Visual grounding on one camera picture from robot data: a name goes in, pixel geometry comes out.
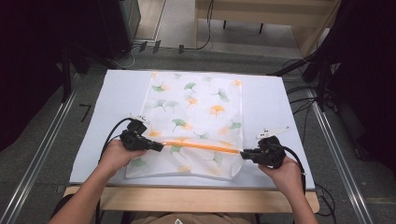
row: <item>white tabletop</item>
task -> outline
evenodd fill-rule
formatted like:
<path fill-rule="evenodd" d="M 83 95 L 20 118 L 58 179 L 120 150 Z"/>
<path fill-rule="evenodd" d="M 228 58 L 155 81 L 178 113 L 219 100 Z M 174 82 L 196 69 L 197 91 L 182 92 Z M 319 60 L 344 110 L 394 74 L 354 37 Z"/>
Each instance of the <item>white tabletop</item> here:
<path fill-rule="evenodd" d="M 113 127 L 128 114 L 138 115 L 143 104 L 152 71 L 108 70 L 99 94 L 92 120 L 76 157 L 70 176 L 71 184 L 84 182 L 96 167 L 106 138 Z M 296 152 L 306 172 L 306 188 L 314 189 L 311 170 L 304 154 L 289 100 L 280 77 L 234 75 L 224 73 L 178 72 L 183 75 L 240 79 L 242 90 L 244 148 L 257 147 L 256 135 L 262 130 L 289 126 L 287 132 L 277 135 L 280 143 Z M 126 129 L 127 122 L 115 133 Z M 270 177 L 247 161 L 233 180 L 214 180 L 197 176 L 167 176 L 125 178 L 121 169 L 110 179 L 109 184 L 122 186 L 175 186 L 194 188 L 254 188 L 275 189 Z"/>

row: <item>hand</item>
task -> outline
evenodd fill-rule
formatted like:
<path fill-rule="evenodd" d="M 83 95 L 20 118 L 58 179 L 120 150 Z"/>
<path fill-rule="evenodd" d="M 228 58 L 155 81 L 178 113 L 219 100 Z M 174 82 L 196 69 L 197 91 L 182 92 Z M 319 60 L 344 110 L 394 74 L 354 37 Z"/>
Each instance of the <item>hand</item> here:
<path fill-rule="evenodd" d="M 300 167 L 289 157 L 285 157 L 278 169 L 272 169 L 266 165 L 259 165 L 259 168 L 273 179 L 276 187 L 286 197 L 303 188 Z"/>
<path fill-rule="evenodd" d="M 108 143 L 105 153 L 98 164 L 98 168 L 109 174 L 111 177 L 120 168 L 127 165 L 131 159 L 141 157 L 145 155 L 146 152 L 146 150 L 127 150 L 120 140 L 112 140 Z"/>

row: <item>person's left hand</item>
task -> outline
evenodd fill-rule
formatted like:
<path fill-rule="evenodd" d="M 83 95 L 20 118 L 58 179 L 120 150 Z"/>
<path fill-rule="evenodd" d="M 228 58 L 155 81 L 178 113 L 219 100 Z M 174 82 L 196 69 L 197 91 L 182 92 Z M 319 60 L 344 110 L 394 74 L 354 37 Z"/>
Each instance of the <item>person's left hand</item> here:
<path fill-rule="evenodd" d="M 98 168 L 113 176 L 120 168 L 127 165 L 128 162 L 146 154 L 146 150 L 127 150 L 120 140 L 112 140 L 108 143 L 105 153 L 98 164 Z"/>

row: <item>orange cloth strip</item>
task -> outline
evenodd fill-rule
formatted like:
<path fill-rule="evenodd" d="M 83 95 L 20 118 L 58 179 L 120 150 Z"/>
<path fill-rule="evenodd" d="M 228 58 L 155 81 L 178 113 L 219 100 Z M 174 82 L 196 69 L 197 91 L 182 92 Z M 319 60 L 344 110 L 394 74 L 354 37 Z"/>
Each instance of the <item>orange cloth strip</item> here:
<path fill-rule="evenodd" d="M 169 141 L 169 142 L 163 142 L 163 145 L 164 146 L 174 146 L 174 147 L 198 147 L 201 149 L 208 149 L 208 150 L 214 150 L 214 151 L 220 151 L 220 152 L 228 152 L 228 153 L 233 153 L 233 154 L 239 153 L 239 150 L 236 148 L 215 147 L 215 146 L 201 145 L 201 144 L 195 144 L 195 143 Z"/>

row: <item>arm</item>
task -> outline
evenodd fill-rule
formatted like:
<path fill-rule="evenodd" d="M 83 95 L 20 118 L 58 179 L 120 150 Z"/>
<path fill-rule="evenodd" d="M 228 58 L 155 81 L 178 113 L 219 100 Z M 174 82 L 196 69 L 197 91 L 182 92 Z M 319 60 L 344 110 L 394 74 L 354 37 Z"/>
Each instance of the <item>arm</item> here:
<path fill-rule="evenodd" d="M 288 199 L 295 223 L 318 223 L 302 191 L 301 171 L 296 161 L 286 157 L 278 169 L 265 165 L 259 165 L 259 168 L 274 180 L 276 187 Z"/>
<path fill-rule="evenodd" d="M 146 154 L 145 150 L 128 151 L 121 141 L 111 141 L 98 166 L 49 223 L 90 223 L 95 207 L 111 176 L 131 159 L 144 154 Z"/>

